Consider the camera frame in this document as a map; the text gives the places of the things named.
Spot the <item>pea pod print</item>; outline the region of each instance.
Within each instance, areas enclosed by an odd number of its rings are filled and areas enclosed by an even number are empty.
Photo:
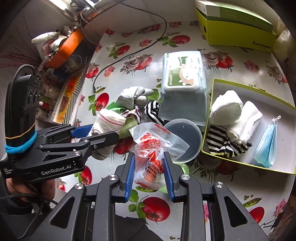
[[[260,197],[253,198],[252,200],[245,202],[245,203],[243,204],[243,206],[244,206],[244,207],[251,207],[251,206],[254,206],[255,204],[259,203],[261,199],[262,199],[262,198],[260,198]]]
[[[144,188],[141,186],[137,186],[136,189],[141,192],[156,192],[157,190],[151,188]]]

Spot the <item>orange container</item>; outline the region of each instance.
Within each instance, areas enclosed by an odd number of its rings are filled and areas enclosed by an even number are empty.
[[[94,50],[91,49],[83,39],[83,33],[76,29],[45,66],[47,68],[59,69],[70,74],[88,65]]]

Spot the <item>blue face mask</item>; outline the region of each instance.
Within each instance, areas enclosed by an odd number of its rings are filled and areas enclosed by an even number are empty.
[[[281,116],[272,119],[266,128],[253,158],[263,166],[270,168],[276,159],[276,122]]]

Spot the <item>white towel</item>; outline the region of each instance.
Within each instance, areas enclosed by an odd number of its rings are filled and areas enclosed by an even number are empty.
[[[233,90],[217,97],[212,105],[210,122],[212,125],[224,126],[237,121],[242,113],[242,101]]]
[[[116,133],[119,133],[125,121],[126,119],[118,113],[112,110],[101,109],[88,136],[103,134],[109,131],[115,131]],[[110,156],[114,146],[115,145],[94,150],[92,157],[97,160],[104,160]]]
[[[245,145],[253,135],[261,118],[262,113],[251,101],[247,101],[238,121],[226,131],[230,141]]]

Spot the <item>open white box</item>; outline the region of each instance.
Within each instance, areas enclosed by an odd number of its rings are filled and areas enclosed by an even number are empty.
[[[212,104],[216,98],[219,95],[223,95],[227,90],[234,90],[242,100],[243,104],[245,104],[246,101],[253,102],[258,110],[263,114],[258,127],[249,141],[249,143],[252,143],[253,146],[250,147],[246,153],[242,153],[233,158],[224,158],[210,154],[206,142],[207,132],[211,126],[209,114],[207,118],[206,132],[204,133],[202,140],[201,152],[213,157],[221,158],[227,161],[233,161],[255,168],[296,174],[296,108],[262,90],[219,79],[214,79],[213,81],[210,108],[212,107]],[[258,166],[259,164],[252,158],[253,154],[256,151],[266,127],[268,124],[271,124],[272,118],[276,118],[279,115],[281,116],[281,119],[277,122],[275,163],[270,168]]]

